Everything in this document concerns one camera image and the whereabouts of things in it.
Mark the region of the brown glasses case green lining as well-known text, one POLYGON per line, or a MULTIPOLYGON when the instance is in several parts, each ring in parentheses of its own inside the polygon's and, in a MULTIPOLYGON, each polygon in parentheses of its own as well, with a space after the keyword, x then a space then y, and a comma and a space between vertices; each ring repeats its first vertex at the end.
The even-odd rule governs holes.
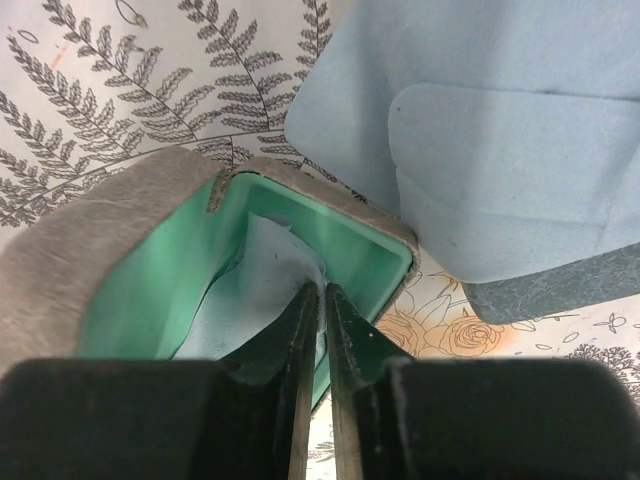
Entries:
POLYGON ((284 163, 162 149, 44 216, 1 254, 1 367, 38 357, 165 359, 253 214, 277 214, 375 322, 420 262, 399 219, 284 163))

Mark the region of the light blue cleaning cloth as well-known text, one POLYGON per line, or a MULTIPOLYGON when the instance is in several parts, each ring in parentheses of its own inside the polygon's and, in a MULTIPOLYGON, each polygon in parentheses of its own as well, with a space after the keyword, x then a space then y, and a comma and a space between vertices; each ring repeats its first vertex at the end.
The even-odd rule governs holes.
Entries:
POLYGON ((308 282, 316 285, 319 300, 315 361, 320 362, 326 351, 324 261, 293 233, 288 218, 251 213, 242 246, 208 287, 173 357, 222 359, 273 323, 308 282))

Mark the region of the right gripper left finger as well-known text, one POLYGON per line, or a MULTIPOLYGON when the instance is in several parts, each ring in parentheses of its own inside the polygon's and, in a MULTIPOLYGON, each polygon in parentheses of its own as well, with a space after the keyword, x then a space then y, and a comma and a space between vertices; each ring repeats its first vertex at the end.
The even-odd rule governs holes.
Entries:
POLYGON ((218 361, 38 359, 1 382, 5 479, 302 479, 319 299, 218 361))

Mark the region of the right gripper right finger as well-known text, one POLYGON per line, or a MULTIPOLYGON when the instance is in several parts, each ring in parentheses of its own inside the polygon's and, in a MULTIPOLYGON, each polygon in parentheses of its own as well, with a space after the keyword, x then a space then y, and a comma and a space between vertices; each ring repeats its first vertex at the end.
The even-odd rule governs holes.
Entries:
POLYGON ((639 416, 590 361, 418 360, 326 293, 341 479, 635 479, 639 416))

